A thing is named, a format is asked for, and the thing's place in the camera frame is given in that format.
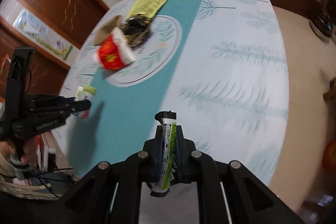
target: food wrapper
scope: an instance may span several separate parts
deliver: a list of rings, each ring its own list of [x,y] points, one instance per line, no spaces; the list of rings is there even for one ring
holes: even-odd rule
[[[147,37],[152,20],[144,15],[137,15],[136,17],[131,17],[127,20],[125,25],[121,27],[127,38],[128,44],[131,47],[140,45]]]
[[[82,101],[82,100],[87,99],[90,102],[92,102],[92,99],[94,95],[96,94],[96,91],[97,89],[90,85],[85,85],[83,87],[79,86],[77,88],[75,101]],[[87,119],[89,117],[89,110],[74,112],[72,114],[76,117]]]
[[[119,27],[112,30],[97,52],[97,59],[107,70],[119,70],[136,60],[127,38]]]
[[[136,0],[128,12],[126,19],[135,17],[138,14],[153,18],[167,0]]]
[[[176,137],[176,113],[162,111],[155,115],[155,120],[162,124],[162,170],[158,183],[152,183],[151,196],[163,197],[169,192],[172,171],[176,169],[175,164],[175,137]]]
[[[94,46],[98,46],[103,44],[103,42],[106,40],[106,38],[111,34],[112,30],[115,27],[120,27],[122,20],[121,15],[117,15],[110,19],[108,22],[106,22],[96,33],[93,41]]]

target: floor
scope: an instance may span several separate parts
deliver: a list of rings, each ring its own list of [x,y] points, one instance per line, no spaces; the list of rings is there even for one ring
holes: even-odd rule
[[[319,200],[333,189],[321,159],[335,137],[335,107],[322,94],[336,76],[336,46],[322,42],[308,19],[274,7],[285,44],[289,72],[289,116],[286,136],[270,189],[292,210],[304,200]]]

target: hand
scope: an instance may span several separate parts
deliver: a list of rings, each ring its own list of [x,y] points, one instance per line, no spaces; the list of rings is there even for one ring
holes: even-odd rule
[[[21,162],[23,164],[33,164],[36,161],[36,139],[35,137],[30,138],[26,141],[23,146],[24,154],[21,156]],[[5,142],[0,142],[0,153],[8,158],[10,154],[15,154],[15,146],[11,140]]]

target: green label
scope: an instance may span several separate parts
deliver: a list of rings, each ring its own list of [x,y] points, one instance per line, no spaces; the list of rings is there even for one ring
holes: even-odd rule
[[[176,136],[176,123],[172,123],[171,125],[171,133],[169,137],[169,155],[168,155],[168,164],[165,172],[165,177],[161,186],[162,190],[165,190],[169,187],[170,184],[170,173],[171,166],[173,162],[173,155],[175,152],[175,136]]]

